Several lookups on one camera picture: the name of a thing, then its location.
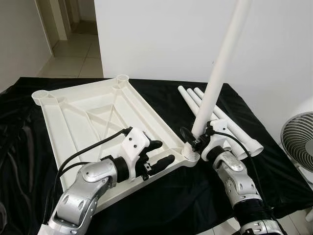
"black table cover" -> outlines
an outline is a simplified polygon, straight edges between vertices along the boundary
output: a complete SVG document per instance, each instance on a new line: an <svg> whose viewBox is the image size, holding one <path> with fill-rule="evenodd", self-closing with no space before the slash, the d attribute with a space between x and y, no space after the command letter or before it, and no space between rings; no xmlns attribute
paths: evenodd
<svg viewBox="0 0 313 235"><path fill-rule="evenodd" d="M0 202L8 215L4 234L37 234L57 172L41 108L30 95L99 80L22 77L0 94ZM177 87L204 91L204 83L136 79L130 83L180 138L181 126L192 127L195 117ZM228 84L223 85L217 104L264 146L254 162L274 214L279 218L313 206L313 192L305 180ZM243 162L255 179L250 160ZM181 167L101 211L87 234L196 234L231 216L222 182L200 160L195 167Z"/></svg>

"white pole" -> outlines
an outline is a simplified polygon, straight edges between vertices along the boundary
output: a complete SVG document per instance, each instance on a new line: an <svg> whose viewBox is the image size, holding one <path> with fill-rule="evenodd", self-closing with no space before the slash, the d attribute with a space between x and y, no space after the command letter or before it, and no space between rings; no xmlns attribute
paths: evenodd
<svg viewBox="0 0 313 235"><path fill-rule="evenodd" d="M195 93L200 97L204 97L204 93L196 87ZM263 151L263 146L255 139L251 138L240 126L237 125L226 113L224 113L217 105L213 109L213 113L220 119L227 121L228 129L234 136L242 142L246 148L251 152L251 156L256 156Z"/></svg>
<svg viewBox="0 0 313 235"><path fill-rule="evenodd" d="M190 88L187 89L187 92L188 94L191 96L191 98L194 100L194 102L200 106L201 105L201 102L202 100L199 98L199 96L197 96L197 94ZM216 119L219 119L214 113L212 113L212 116L211 116L211 119L210 120L216 120ZM227 129L226 130L226 133L231 135L231 136L234 136L234 134L229 130ZM240 147L240 145L235 142L232 138L229 138L227 137L226 138L227 142L230 144L231 146L231 151L232 153L235 155L235 157L239 160L242 160L242 159L245 159L247 157L247 154L245 153L245 151Z"/></svg>
<svg viewBox="0 0 313 235"><path fill-rule="evenodd" d="M200 106L191 130L195 138L198 138L204 133L206 123L213 113L213 108L225 80L227 66L241 35L251 3L252 0L237 0L236 2L235 10L224 37L220 53L216 59L208 85L205 89L202 105ZM188 143L185 144L182 154L189 159L193 158L195 161L199 157L196 153L192 153L191 146Z"/></svg>

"electric fan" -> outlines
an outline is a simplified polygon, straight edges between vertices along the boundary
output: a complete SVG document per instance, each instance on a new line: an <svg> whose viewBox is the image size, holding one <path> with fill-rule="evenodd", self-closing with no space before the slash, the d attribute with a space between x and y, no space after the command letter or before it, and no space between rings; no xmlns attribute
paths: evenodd
<svg viewBox="0 0 313 235"><path fill-rule="evenodd" d="M288 156L313 190L313 112L289 119L283 126L281 141ZM307 214L306 220L313 221L313 209Z"/></svg>

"white pipe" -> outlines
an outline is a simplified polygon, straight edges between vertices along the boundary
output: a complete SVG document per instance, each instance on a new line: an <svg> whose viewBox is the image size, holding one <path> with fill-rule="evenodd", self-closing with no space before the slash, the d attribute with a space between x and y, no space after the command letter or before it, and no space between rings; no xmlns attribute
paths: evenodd
<svg viewBox="0 0 313 235"><path fill-rule="evenodd" d="M186 101L186 103L188 104L189 108L191 109L191 111L193 112L193 114L196 116L197 112L199 110L199 106L198 104L190 97L190 95L187 93L187 91L185 90L185 88L183 86L179 86L178 90L181 94L181 96L183 97L183 99ZM223 145L223 149L230 151L231 150L231 145L228 143L228 141L224 142Z"/></svg>
<svg viewBox="0 0 313 235"><path fill-rule="evenodd" d="M199 110L199 106L194 102L194 100L190 97L190 95L187 93L187 91L185 90L183 86L179 86L178 90L181 96L184 98L184 100L188 104L193 114L196 116Z"/></svg>
<svg viewBox="0 0 313 235"><path fill-rule="evenodd" d="M204 93L196 87L195 93L202 98ZM263 151L263 146L255 139L251 138L240 126L238 126L226 113L224 113L217 105L215 105L213 112L220 119L227 120L228 129L235 135L240 142L244 143L251 156L256 156Z"/></svg>
<svg viewBox="0 0 313 235"><path fill-rule="evenodd" d="M190 97L194 100L194 102L198 106L200 106L202 100L199 98L199 96L197 96L197 94L194 93L194 91L190 88L187 89L187 92L190 95ZM210 120L216 120L216 119L219 119L219 118L214 113L212 113ZM234 134L229 129L226 130L226 133L231 135L231 136L234 136ZM231 151L237 159L242 160L242 159L245 159L247 157L247 154L245 153L245 151L240 147L240 145L237 142L235 142L232 138L229 138L229 137L227 137L226 140L230 144Z"/></svg>
<svg viewBox="0 0 313 235"><path fill-rule="evenodd" d="M245 25L251 2L251 0L237 0L236 2L235 10L224 37L220 53L205 89L202 105L200 106L191 131L195 138L203 134L205 125L213 113L213 108L225 79L227 66Z"/></svg>

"white plastic panel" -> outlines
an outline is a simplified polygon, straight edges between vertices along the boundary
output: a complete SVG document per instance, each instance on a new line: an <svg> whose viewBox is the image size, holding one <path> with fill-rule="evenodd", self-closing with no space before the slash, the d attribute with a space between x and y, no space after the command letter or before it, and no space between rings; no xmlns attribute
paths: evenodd
<svg viewBox="0 0 313 235"><path fill-rule="evenodd" d="M86 148L119 130L132 126L143 130L152 140L160 140L163 146L148 153L149 163L154 164L169 154L175 161L164 171L143 181L122 182L100 198L97 211L112 205L130 193L142 188L179 166L194 166L181 155L183 142L149 106L128 82L128 76L104 80L54 91L39 91L33 98L41 105L57 167L75 152ZM71 162L96 162L107 155L117 157L121 135ZM62 178L63 189L75 180L79 167L71 169Z"/></svg>

